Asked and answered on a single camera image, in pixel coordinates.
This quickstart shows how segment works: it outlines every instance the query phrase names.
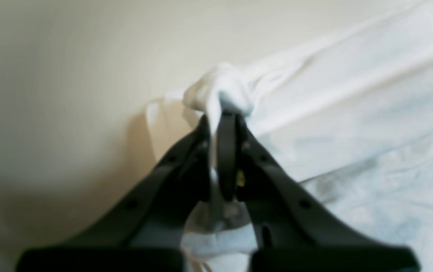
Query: white cloth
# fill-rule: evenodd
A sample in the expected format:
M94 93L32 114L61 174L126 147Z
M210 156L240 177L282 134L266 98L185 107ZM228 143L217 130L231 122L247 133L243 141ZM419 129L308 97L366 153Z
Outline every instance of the white cloth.
M255 79L282 67L292 72L282 73L259 107L243 111L253 113L249 129L294 179L331 172L304 186L364 233L411 246L423 271L433 272L433 1L274 54L237 73L257 74ZM241 76L238 82L251 80ZM208 83L211 90L214 82ZM196 115L185 113L190 125L182 119L181 100L177 91L147 107L157 159L194 125ZM206 258L208 248L248 251L219 242L246 234L209 235L206 247L185 236L183 248Z

